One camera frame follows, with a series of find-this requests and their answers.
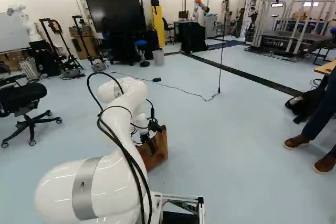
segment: person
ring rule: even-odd
[[[295,149],[299,146],[313,141],[329,122],[334,112],[336,112],[336,68],[334,68],[328,79],[328,85],[317,109],[304,126],[300,135],[287,139],[284,146],[287,149]],[[331,171],[336,164],[336,145],[323,158],[318,160],[313,169],[319,174]]]

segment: brown shoe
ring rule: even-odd
[[[306,145],[309,142],[310,141],[308,139],[306,139],[304,136],[298,135],[298,136],[287,139],[284,142],[284,147],[286,147],[287,149],[294,149],[294,148],[297,148],[299,146]]]
[[[319,174],[326,174],[330,172],[336,164],[336,158],[326,155],[314,164],[314,171]]]

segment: jeans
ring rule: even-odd
[[[314,140],[329,122],[334,112],[336,112],[336,68],[333,69],[328,79],[322,101],[303,128],[301,135],[309,140]],[[336,145],[329,152],[329,155],[336,157]]]

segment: wooden table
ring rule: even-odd
[[[323,66],[317,67],[317,68],[315,68],[314,71],[317,72],[317,73],[324,74],[325,76],[329,76],[335,66],[336,66],[336,60],[334,60],[330,63],[327,63]]]

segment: whiteboard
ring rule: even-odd
[[[30,47],[29,34],[20,14],[0,13],[0,52],[14,51]]]

